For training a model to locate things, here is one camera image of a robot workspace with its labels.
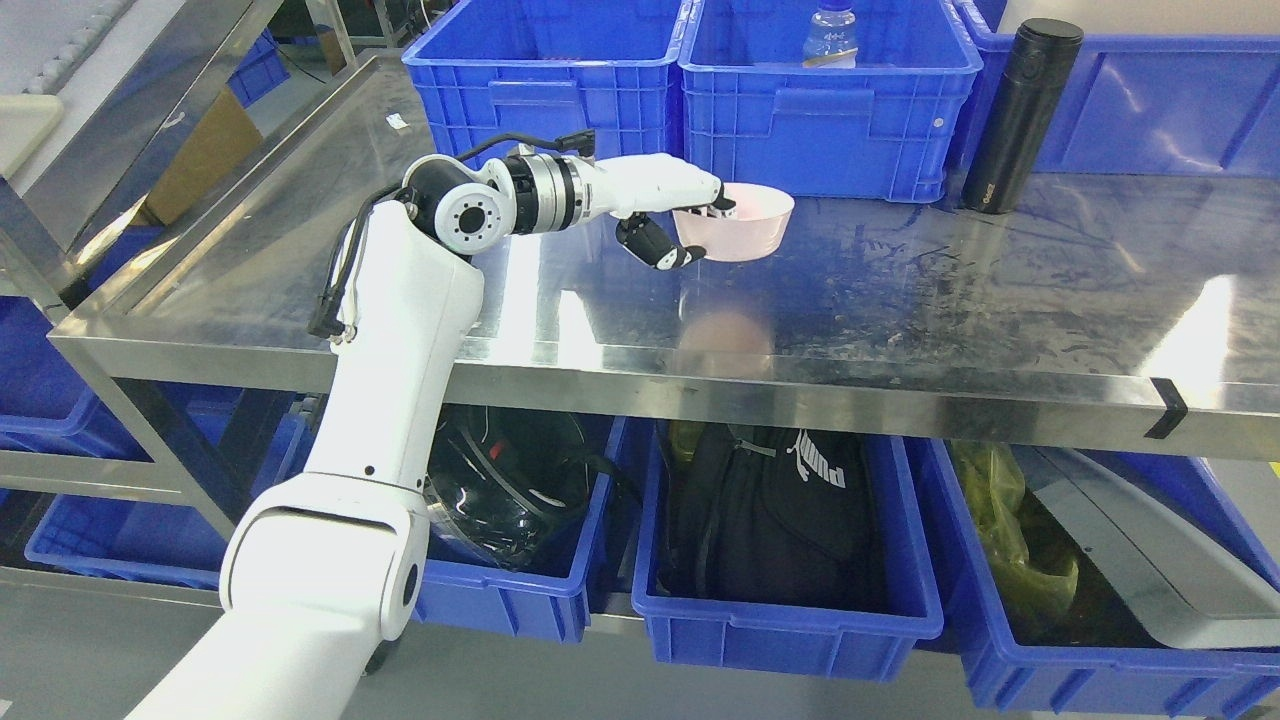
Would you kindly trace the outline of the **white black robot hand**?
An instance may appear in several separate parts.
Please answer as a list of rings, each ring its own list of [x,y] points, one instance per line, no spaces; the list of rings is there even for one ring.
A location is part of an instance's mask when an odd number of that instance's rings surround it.
[[[672,240],[652,219],[653,213],[690,211],[719,219],[737,214],[722,179],[667,152],[570,161],[586,192],[581,219],[613,217],[617,243],[659,272],[686,266],[707,251]]]

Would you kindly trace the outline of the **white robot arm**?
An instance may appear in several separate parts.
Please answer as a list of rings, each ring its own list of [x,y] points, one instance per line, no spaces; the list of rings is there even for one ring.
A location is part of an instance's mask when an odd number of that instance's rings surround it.
[[[369,661],[401,637],[430,538],[422,488],[445,387],[483,305],[470,258],[585,208],[594,135],[522,149],[462,182],[419,159],[372,191],[337,241],[310,322],[335,374],[302,473],[264,491],[223,559],[223,615],[133,719],[338,719]]]

